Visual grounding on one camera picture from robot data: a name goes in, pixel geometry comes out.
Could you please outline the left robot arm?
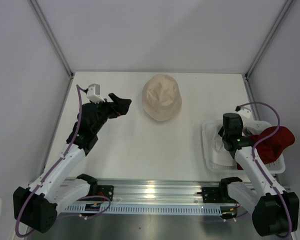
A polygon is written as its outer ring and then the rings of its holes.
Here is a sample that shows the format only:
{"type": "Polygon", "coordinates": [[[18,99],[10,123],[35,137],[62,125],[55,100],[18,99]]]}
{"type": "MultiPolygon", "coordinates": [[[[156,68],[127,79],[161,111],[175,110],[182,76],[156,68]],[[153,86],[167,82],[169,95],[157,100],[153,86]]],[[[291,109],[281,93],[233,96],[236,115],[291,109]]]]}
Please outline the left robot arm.
{"type": "Polygon", "coordinates": [[[59,159],[28,187],[19,186],[13,193],[15,233],[24,237],[19,225],[25,224],[33,231],[47,232],[58,216],[76,201],[96,200],[111,202],[111,198],[98,190],[98,180],[80,174],[65,183],[69,173],[84,160],[98,141],[98,132],[109,119],[128,113],[131,99],[108,95],[111,101],[79,103],[77,122],[73,126],[59,159]]]}

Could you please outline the white bucket hat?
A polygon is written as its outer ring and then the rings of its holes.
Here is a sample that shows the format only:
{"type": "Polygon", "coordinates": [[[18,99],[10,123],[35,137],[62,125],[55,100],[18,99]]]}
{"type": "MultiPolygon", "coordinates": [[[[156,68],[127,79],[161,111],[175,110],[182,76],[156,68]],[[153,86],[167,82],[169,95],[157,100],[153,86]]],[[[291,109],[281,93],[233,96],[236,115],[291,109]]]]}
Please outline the white bucket hat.
{"type": "Polygon", "coordinates": [[[236,162],[225,149],[222,137],[219,135],[222,125],[222,120],[210,120],[202,125],[204,157],[212,166],[233,168],[236,162]]]}

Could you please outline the beige bucket hat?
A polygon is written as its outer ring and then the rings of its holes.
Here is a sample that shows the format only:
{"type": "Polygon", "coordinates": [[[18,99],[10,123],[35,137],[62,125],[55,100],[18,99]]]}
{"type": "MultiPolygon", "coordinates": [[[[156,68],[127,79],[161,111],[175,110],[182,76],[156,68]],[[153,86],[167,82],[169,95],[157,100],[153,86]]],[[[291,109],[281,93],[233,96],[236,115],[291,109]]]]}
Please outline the beige bucket hat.
{"type": "Polygon", "coordinates": [[[154,75],[142,89],[143,110],[155,121],[174,118],[182,108],[182,96],[177,81],[167,74],[154,75]]]}

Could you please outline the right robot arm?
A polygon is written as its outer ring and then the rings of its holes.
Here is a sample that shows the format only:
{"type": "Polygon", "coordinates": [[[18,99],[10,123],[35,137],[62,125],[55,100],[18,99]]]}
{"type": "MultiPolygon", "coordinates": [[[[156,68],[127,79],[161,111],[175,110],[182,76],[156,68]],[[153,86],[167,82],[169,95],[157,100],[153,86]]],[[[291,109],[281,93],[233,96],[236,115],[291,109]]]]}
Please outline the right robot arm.
{"type": "Polygon", "coordinates": [[[243,135],[243,120],[237,113],[225,113],[218,132],[225,149],[242,167],[254,190],[237,177],[224,178],[218,189],[223,202],[237,201],[250,215],[257,233],[264,237],[289,237],[298,229],[299,198],[281,186],[266,168],[252,140],[243,135]]]}

